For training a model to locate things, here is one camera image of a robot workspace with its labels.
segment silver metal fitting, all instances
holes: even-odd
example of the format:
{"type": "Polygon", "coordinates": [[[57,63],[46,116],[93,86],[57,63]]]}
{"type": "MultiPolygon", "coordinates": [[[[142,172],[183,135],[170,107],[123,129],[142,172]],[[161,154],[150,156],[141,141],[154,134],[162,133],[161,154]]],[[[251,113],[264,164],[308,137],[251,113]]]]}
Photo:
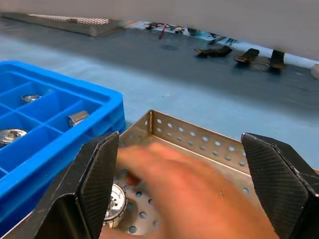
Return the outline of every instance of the silver metal fitting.
{"type": "Polygon", "coordinates": [[[69,116],[70,127],[76,126],[77,124],[85,120],[88,116],[89,116],[89,113],[87,113],[86,111],[80,111],[78,113],[75,113],[69,116]]]}
{"type": "Polygon", "coordinates": [[[108,226],[109,228],[117,227],[124,218],[124,211],[127,204],[128,197],[124,188],[117,183],[113,183],[111,199],[103,225],[108,226]]]}
{"type": "Polygon", "coordinates": [[[19,128],[6,128],[0,130],[0,148],[14,142],[27,134],[27,131],[19,128]]]}
{"type": "Polygon", "coordinates": [[[39,98],[41,98],[41,96],[39,96],[39,95],[22,96],[22,103],[23,104],[27,104],[27,103],[36,101],[39,98]]]}

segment metal part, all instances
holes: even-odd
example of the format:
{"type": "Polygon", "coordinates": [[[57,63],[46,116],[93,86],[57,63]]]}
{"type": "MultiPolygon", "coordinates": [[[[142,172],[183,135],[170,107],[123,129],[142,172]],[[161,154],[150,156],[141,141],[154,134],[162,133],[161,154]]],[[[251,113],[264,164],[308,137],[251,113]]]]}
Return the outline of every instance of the metal part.
{"type": "Polygon", "coordinates": [[[39,96],[39,95],[22,96],[22,103],[27,104],[27,103],[36,101],[39,98],[41,98],[41,96],[39,96]]]}
{"type": "Polygon", "coordinates": [[[1,16],[91,36],[104,35],[133,23],[133,21],[111,20],[108,18],[51,16],[12,12],[1,13],[1,16]]]}
{"type": "Polygon", "coordinates": [[[128,197],[124,218],[116,227],[116,230],[133,235],[150,233],[155,229],[155,225],[160,221],[160,218],[152,206],[152,198],[145,184],[128,185],[126,169],[116,168],[115,175],[118,178],[116,181],[124,187],[128,197]]]}
{"type": "Polygon", "coordinates": [[[89,116],[89,113],[87,113],[86,111],[80,111],[78,113],[70,115],[69,124],[71,127],[74,127],[80,122],[82,122],[83,120],[85,120],[88,116],[89,116]]]}
{"type": "Polygon", "coordinates": [[[179,33],[183,33],[185,31],[185,28],[184,27],[176,27],[175,28],[175,33],[176,34],[179,34],[179,33]]]}
{"type": "Polygon", "coordinates": [[[232,51],[232,49],[229,46],[223,46],[220,48],[206,49],[206,50],[195,49],[195,51],[198,52],[197,57],[207,58],[208,56],[210,56],[210,57],[224,57],[224,56],[228,55],[232,51]]]}
{"type": "Polygon", "coordinates": [[[27,131],[19,128],[6,128],[0,130],[0,148],[14,142],[27,134],[27,131]]]}
{"type": "Polygon", "coordinates": [[[113,183],[111,199],[103,225],[110,228],[117,227],[124,218],[124,211],[127,204],[128,197],[124,188],[118,183],[113,183]]]}

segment perforated metal tray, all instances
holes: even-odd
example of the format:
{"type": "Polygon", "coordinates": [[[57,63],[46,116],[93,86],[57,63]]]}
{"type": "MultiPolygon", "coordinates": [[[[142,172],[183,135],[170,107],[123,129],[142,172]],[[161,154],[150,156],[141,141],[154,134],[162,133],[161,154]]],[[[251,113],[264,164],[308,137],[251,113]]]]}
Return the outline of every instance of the perforated metal tray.
{"type": "Polygon", "coordinates": [[[91,36],[104,35],[133,23],[133,21],[111,20],[107,18],[50,16],[23,13],[1,13],[1,16],[91,36]]]}
{"type": "MultiPolygon", "coordinates": [[[[241,142],[157,111],[148,112],[120,138],[121,147],[151,142],[161,142],[198,160],[208,161],[242,191],[256,208],[262,210],[241,142]]],[[[125,170],[118,169],[118,174],[117,179],[129,197],[128,209],[118,229],[134,235],[151,232],[160,223],[160,218],[152,206],[150,194],[144,185],[138,185],[137,188],[127,186],[125,170]]]]}

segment hole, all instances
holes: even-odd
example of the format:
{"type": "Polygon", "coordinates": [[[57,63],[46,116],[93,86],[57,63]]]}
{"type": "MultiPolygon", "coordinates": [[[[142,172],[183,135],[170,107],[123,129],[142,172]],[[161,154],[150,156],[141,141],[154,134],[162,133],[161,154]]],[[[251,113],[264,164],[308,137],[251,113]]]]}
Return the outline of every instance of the hole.
{"type": "Polygon", "coordinates": [[[128,203],[128,205],[126,206],[126,210],[132,211],[133,210],[133,204],[132,203],[128,203]]]}
{"type": "Polygon", "coordinates": [[[140,212],[140,218],[145,219],[148,217],[148,215],[146,214],[146,212],[140,212]]]}
{"type": "Polygon", "coordinates": [[[137,228],[136,228],[136,227],[134,227],[134,226],[130,226],[130,227],[129,227],[129,233],[134,234],[134,233],[136,233],[136,231],[137,231],[137,228]]]}
{"type": "Polygon", "coordinates": [[[158,221],[154,221],[154,222],[153,222],[153,226],[154,226],[155,228],[158,228],[158,227],[159,227],[159,224],[160,224],[160,223],[159,223],[158,221]]]}
{"type": "Polygon", "coordinates": [[[135,196],[137,196],[138,198],[140,198],[142,195],[143,195],[142,192],[137,192],[137,193],[135,194],[135,196]]]}
{"type": "Polygon", "coordinates": [[[248,188],[242,188],[241,190],[244,194],[248,194],[248,188]]]}

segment black clamp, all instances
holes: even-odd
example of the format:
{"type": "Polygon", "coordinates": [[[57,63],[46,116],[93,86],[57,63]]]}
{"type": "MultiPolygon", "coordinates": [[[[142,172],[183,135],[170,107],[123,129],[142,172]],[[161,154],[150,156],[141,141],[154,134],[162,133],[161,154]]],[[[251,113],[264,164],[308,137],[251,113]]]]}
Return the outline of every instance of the black clamp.
{"type": "Polygon", "coordinates": [[[273,50],[273,54],[269,61],[270,67],[277,70],[285,68],[284,56],[284,52],[273,50]]]}
{"type": "Polygon", "coordinates": [[[215,48],[215,49],[195,49],[195,51],[198,52],[197,57],[200,58],[207,58],[210,57],[223,57],[228,55],[230,52],[232,52],[232,49],[229,46],[223,46],[221,48],[215,48]]]}
{"type": "Polygon", "coordinates": [[[280,239],[319,238],[319,175],[288,144],[244,133],[256,194],[280,239]]]}
{"type": "Polygon", "coordinates": [[[236,56],[235,61],[239,64],[249,65],[259,54],[259,50],[250,48],[241,56],[236,56]]]}

